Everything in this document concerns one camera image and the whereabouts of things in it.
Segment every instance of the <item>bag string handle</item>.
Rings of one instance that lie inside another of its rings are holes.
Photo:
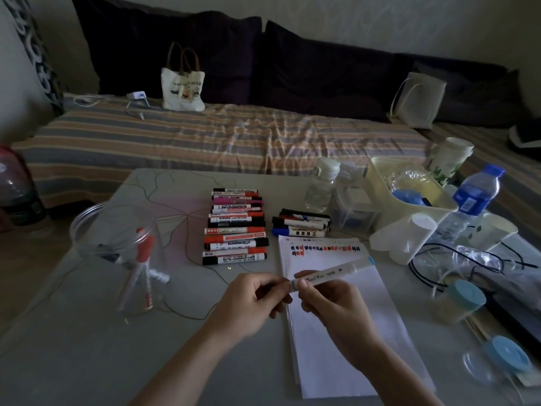
[[[402,108],[402,105],[404,105],[404,102],[406,102],[406,100],[408,99],[409,95],[411,94],[411,92],[415,89],[415,87],[417,87],[418,85],[421,85],[421,83],[416,83],[413,85],[413,87],[406,93],[406,96],[404,97],[401,105],[396,108],[396,112],[395,114],[393,115],[393,107],[394,107],[394,102],[396,101],[396,97],[398,96],[398,93],[400,92],[400,88],[402,88],[402,86],[406,83],[406,81],[408,80],[412,80],[413,78],[412,77],[408,77],[406,78],[404,81],[402,81],[402,84],[400,85],[400,87],[398,87],[398,91],[396,92],[396,94],[394,95],[394,98],[393,98],[393,102],[391,102],[391,109],[389,110],[389,116],[391,118],[395,117],[396,116],[396,113],[398,113],[398,111],[400,110],[400,108]]]
[[[180,48],[180,62],[181,62],[181,64],[182,64],[182,46],[181,46],[179,43],[177,43],[176,41],[173,41],[173,42],[171,43],[171,47],[169,47],[169,53],[167,54],[166,68],[167,68],[168,70],[171,69],[171,54],[172,54],[173,48],[174,48],[176,45],[178,45],[179,48]]]
[[[192,68],[190,67],[190,63],[188,61],[188,56],[186,55],[186,52],[191,52],[194,55],[195,59],[195,67],[194,71],[200,71],[199,69],[199,58],[198,55],[195,53],[193,48],[184,48],[182,50],[182,57],[180,60],[180,74],[184,74],[184,61],[186,61],[186,67],[188,68],[188,72],[192,72]]]

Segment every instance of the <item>clear water bottle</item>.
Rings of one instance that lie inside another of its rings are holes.
[[[45,237],[54,231],[51,218],[23,165],[13,153],[2,148],[0,148],[0,208],[13,225],[33,237]]]
[[[334,182],[340,173],[340,163],[330,158],[319,158],[312,170],[312,183],[305,195],[306,208],[313,212],[325,212],[331,201]]]
[[[488,164],[483,171],[466,178],[453,195],[458,211],[451,213],[438,226],[429,242],[454,244],[460,234],[487,207],[500,191],[499,177],[503,168]]]

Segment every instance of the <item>white tote bag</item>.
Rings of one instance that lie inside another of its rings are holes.
[[[201,90],[205,73],[199,70],[199,59],[192,48],[181,48],[179,72],[171,70],[171,53],[173,47],[180,45],[173,42],[167,55],[167,66],[162,68],[163,107],[172,111],[203,111],[205,104],[201,101]],[[195,57],[194,71],[188,63],[186,52]],[[184,62],[188,72],[184,72]]]
[[[404,88],[393,113],[394,102],[400,88],[394,96],[390,116],[398,117],[408,127],[432,129],[432,121],[436,118],[442,104],[446,84],[445,81],[430,75],[410,72],[402,82]]]

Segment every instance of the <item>hand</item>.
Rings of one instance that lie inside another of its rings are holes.
[[[292,302],[291,282],[272,273],[240,274],[229,284],[203,328],[229,347],[256,333],[267,317],[276,318]]]
[[[317,271],[302,271],[295,278],[314,272]],[[343,280],[331,280],[316,287],[300,280],[297,288],[302,309],[319,318],[347,361],[360,371],[368,367],[373,353],[385,343],[359,290]]]

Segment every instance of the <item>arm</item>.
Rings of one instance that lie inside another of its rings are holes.
[[[300,278],[314,271],[295,274]],[[316,287],[300,280],[301,306],[327,328],[338,350],[372,383],[386,406],[443,406],[379,336],[359,290],[333,280]]]
[[[256,333],[267,317],[292,301],[291,282],[271,273],[239,275],[203,327],[130,403],[195,405],[212,371],[238,342]]]

